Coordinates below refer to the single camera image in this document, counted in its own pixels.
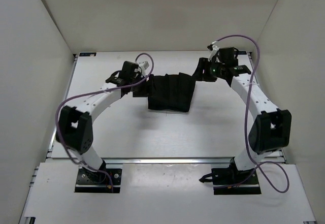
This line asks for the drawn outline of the black pleated skirt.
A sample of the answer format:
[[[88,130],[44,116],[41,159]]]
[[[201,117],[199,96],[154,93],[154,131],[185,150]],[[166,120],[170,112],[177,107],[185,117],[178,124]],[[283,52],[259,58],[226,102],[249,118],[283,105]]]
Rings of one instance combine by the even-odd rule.
[[[148,80],[148,109],[188,112],[196,81],[185,73],[151,75]]]

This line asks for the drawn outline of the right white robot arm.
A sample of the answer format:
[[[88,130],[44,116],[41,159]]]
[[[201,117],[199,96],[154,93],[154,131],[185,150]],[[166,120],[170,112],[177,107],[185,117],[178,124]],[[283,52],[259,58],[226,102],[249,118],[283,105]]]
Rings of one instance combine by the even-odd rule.
[[[254,79],[251,68],[239,62],[235,47],[208,46],[210,56],[201,57],[193,74],[197,81],[223,79],[242,99],[254,120],[245,149],[234,157],[234,167],[227,172],[232,183],[240,183],[262,159],[289,144],[291,113],[276,106]]]

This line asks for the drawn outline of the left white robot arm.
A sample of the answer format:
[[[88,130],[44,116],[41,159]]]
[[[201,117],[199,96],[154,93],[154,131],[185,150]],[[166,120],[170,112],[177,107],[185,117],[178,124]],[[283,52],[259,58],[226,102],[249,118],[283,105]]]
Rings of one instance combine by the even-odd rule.
[[[92,144],[93,123],[107,108],[129,92],[144,84],[153,72],[153,62],[123,63],[121,70],[115,71],[105,83],[94,92],[81,94],[85,100],[78,105],[67,103],[77,96],[62,102],[56,112],[56,139],[63,146],[69,159],[88,171],[94,182],[106,178],[106,163],[99,157]]]

